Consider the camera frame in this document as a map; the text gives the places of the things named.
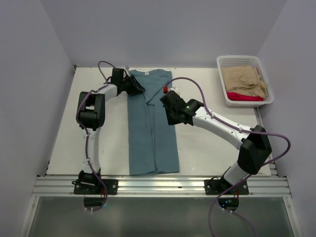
white table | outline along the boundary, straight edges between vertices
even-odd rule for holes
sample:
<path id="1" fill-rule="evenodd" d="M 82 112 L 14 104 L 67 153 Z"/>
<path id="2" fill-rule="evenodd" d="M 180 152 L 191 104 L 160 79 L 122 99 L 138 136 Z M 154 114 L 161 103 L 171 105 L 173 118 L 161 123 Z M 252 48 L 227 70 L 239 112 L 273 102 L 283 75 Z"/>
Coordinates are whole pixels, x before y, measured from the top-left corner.
<path id="1" fill-rule="evenodd" d="M 156 68 L 131 68 L 150 71 Z M 189 77 L 202 87 L 209 108 L 238 123 L 254 127 L 257 118 L 251 108 L 227 108 L 217 69 L 161 68 L 173 77 Z M 112 69 L 103 69 L 106 76 Z M 77 68 L 65 112 L 53 149 L 47 175 L 78 175 L 84 159 L 84 138 L 76 122 L 76 109 L 82 91 L 97 89 L 104 79 L 97 68 Z M 189 81 L 177 80 L 173 86 L 184 100 L 201 101 L 198 89 Z M 106 121 L 101 129 L 99 159 L 102 175 L 129 175 L 127 95 L 120 94 L 106 103 Z M 206 130 L 190 125 L 176 125 L 180 172 L 175 176 L 222 175 L 238 158 L 238 150 L 225 140 Z M 258 175 L 270 176 L 269 166 Z"/>

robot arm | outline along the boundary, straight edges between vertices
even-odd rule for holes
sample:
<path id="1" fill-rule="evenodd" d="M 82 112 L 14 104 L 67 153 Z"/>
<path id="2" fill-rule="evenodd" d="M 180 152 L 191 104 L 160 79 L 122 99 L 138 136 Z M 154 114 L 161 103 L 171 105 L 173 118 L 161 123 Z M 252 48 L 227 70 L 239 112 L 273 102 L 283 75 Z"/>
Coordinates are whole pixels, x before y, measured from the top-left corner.
<path id="1" fill-rule="evenodd" d="M 239 150 L 237 162 L 220 179 L 219 191 L 224 191 L 238 183 L 248 174 L 258 173 L 272 152 L 268 137 L 266 135 L 248 134 L 243 130 L 265 132 L 263 127 L 257 125 L 253 129 L 230 121 L 212 110 L 209 110 L 211 114 L 208 114 L 203 103 L 194 99 L 186 103 L 175 91 L 167 91 L 166 89 L 164 92 L 165 95 L 160 100 L 165 107 L 169 125 L 188 123 L 192 126 L 201 127 L 225 139 Z M 215 117 L 239 127 L 240 130 L 237 131 L 224 125 Z"/>
<path id="2" fill-rule="evenodd" d="M 101 174 L 99 162 L 99 136 L 101 127 L 105 122 L 105 104 L 108 100 L 118 96 L 123 91 L 128 95 L 137 95 L 145 89 L 138 83 L 133 75 L 129 75 L 125 69 L 113 68 L 111 83 L 103 89 L 98 90 L 96 94 L 90 94 L 86 98 L 88 92 L 81 92 L 79 96 L 78 108 L 83 102 L 79 111 L 78 120 L 82 123 L 86 130 L 82 127 L 82 134 L 85 139 L 88 137 L 85 152 L 87 156 L 83 159 L 83 166 L 79 173 L 79 178 L 73 182 L 76 188 L 75 194 L 95 194 L 101 190 L 100 182 L 93 174 L 86 157 L 89 158 L 93 170 L 98 176 Z"/>

black mounting bracket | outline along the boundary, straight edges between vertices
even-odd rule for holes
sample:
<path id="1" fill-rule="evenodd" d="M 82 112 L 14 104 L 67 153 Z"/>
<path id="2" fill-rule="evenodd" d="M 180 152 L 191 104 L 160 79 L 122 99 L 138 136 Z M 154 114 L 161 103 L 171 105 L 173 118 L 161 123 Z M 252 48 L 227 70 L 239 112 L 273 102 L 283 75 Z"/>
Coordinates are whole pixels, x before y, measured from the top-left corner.
<path id="1" fill-rule="evenodd" d="M 118 193 L 119 181 L 117 179 L 102 179 L 103 183 L 107 187 L 108 195 L 116 195 Z M 73 181 L 75 185 L 74 194 L 76 195 L 100 195 L 101 189 L 99 186 L 85 184 L 80 182 L 79 179 Z"/>
<path id="2" fill-rule="evenodd" d="M 204 180 L 204 188 L 206 195 L 219 195 L 227 188 L 221 187 L 221 179 L 206 179 Z M 226 195 L 235 195 L 239 191 L 239 195 L 248 195 L 249 189 L 247 181 L 242 182 L 236 188 L 230 190 Z"/>

white basket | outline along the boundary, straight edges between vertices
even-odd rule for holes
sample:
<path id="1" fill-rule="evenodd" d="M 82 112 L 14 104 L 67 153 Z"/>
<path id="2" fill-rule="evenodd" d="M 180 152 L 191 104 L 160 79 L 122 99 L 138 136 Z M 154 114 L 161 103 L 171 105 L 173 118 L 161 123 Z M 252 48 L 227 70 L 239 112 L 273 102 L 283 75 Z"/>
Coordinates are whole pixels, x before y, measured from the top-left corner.
<path id="1" fill-rule="evenodd" d="M 258 70 L 259 75 L 261 76 L 261 80 L 268 84 L 268 94 L 264 101 L 233 101 L 227 97 L 226 88 L 222 76 L 221 68 L 229 68 L 241 65 L 250 65 L 253 68 Z M 258 107 L 265 104 L 270 104 L 273 102 L 273 94 L 270 88 L 268 77 L 263 70 L 260 59 L 255 56 L 246 56 L 246 55 L 238 55 L 238 56 L 219 56 L 217 58 L 217 67 L 219 71 L 219 76 L 221 78 L 222 88 L 225 96 L 225 102 L 227 107 Z"/>

gray wall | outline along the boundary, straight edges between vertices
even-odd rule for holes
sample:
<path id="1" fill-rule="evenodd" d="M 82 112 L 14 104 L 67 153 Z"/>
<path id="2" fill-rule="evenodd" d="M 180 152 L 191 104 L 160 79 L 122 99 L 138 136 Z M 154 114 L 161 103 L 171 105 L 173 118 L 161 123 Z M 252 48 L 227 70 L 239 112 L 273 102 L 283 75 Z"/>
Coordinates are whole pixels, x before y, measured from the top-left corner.
<path id="1" fill-rule="evenodd" d="M 315 236 L 316 1 L 288 0 L 259 57 L 275 101 L 261 109 L 266 128 L 288 135 L 290 153 L 277 163 L 286 175 L 305 236 Z M 274 154 L 285 144 L 274 140 Z"/>
<path id="2" fill-rule="evenodd" d="M 286 0 L 41 0 L 71 61 L 215 66 L 256 55 Z"/>
<path id="3" fill-rule="evenodd" d="M 45 172 L 72 64 L 39 0 L 0 1 L 0 236 L 17 236 Z"/>

